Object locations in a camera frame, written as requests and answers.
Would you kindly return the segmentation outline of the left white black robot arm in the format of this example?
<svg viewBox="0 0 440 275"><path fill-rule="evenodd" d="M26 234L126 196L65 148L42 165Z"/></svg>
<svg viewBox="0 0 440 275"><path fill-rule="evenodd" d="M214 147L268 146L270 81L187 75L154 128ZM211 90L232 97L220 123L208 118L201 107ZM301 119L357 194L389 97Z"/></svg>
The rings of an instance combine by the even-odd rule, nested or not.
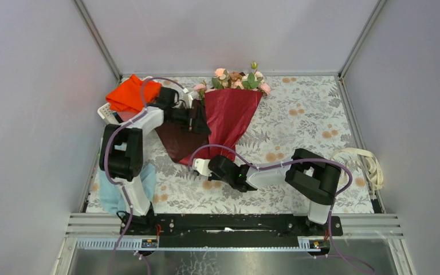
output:
<svg viewBox="0 0 440 275"><path fill-rule="evenodd" d="M191 96L182 102L178 91L171 88L161 88L137 115L105 127L100 170L118 190L126 212L136 216L132 226L140 235L149 235L155 227L154 219L147 215L154 191L147 180L155 175L144 172L145 139L154 131L174 163L206 145L211 133L205 106Z"/></svg>

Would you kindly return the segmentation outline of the pink fake flower bunch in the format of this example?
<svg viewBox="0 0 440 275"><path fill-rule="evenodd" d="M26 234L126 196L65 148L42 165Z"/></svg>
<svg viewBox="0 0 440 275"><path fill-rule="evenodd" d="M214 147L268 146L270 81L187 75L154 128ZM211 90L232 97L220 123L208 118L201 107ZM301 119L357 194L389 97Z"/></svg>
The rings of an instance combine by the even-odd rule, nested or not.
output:
<svg viewBox="0 0 440 275"><path fill-rule="evenodd" d="M265 82L265 80L260 81L257 89L267 96L271 94L272 90L271 87Z"/></svg>

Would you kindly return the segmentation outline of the dark red wrapping paper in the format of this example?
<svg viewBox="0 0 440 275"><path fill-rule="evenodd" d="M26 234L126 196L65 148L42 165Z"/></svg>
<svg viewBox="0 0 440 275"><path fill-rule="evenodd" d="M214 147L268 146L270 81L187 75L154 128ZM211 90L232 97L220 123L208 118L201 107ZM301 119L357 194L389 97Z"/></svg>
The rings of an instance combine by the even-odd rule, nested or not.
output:
<svg viewBox="0 0 440 275"><path fill-rule="evenodd" d="M163 123L156 133L174 163L188 165L189 159L211 159L216 155L235 159L233 151L244 135L262 99L260 91L221 89L207 92L205 106L211 134L197 134L189 127Z"/></svg>

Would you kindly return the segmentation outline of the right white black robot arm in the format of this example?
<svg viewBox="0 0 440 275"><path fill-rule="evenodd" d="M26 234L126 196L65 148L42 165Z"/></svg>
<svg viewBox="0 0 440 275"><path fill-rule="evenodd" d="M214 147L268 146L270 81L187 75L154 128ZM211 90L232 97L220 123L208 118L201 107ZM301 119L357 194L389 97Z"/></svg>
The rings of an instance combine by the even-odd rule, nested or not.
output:
<svg viewBox="0 0 440 275"><path fill-rule="evenodd" d="M320 236L328 229L328 216L335 202L342 168L306 149L272 164L237 165L217 155L206 164L206 175L245 193L266 186L287 184L310 200L305 227L311 235Z"/></svg>

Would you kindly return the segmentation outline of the dried brown fake flower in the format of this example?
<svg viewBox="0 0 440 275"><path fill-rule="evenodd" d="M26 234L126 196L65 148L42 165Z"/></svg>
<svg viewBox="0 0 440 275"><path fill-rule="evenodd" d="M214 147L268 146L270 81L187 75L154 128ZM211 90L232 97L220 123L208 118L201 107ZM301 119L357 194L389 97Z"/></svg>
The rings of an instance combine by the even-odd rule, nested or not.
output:
<svg viewBox="0 0 440 275"><path fill-rule="evenodd" d="M227 87L232 89L245 89L243 85L243 77L245 74L243 72L231 72L227 77Z"/></svg>

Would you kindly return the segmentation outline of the peach fake flower stem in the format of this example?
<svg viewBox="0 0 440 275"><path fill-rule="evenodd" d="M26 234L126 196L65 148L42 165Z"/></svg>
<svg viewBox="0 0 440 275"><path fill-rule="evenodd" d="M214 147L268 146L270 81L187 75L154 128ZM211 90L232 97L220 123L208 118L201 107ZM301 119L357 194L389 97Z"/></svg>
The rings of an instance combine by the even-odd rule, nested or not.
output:
<svg viewBox="0 0 440 275"><path fill-rule="evenodd" d="M224 89L230 86L229 73L225 68L218 68L214 72L215 76L211 78L211 83L214 89Z"/></svg>

